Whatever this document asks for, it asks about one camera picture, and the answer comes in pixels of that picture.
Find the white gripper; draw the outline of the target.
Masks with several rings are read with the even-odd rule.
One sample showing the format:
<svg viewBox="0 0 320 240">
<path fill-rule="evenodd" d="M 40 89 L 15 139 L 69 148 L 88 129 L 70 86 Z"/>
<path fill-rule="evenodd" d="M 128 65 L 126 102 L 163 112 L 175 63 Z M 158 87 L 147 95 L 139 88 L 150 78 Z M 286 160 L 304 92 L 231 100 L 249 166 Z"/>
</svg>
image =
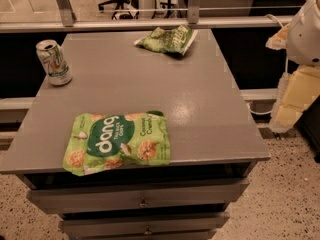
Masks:
<svg viewBox="0 0 320 240">
<path fill-rule="evenodd" d="M 285 49 L 288 58 L 299 64 L 292 74 L 284 72 L 278 83 L 277 100 L 269 128 L 285 133 L 320 96 L 320 0 L 307 0 L 289 24 L 270 37 L 265 46 Z"/>
</svg>

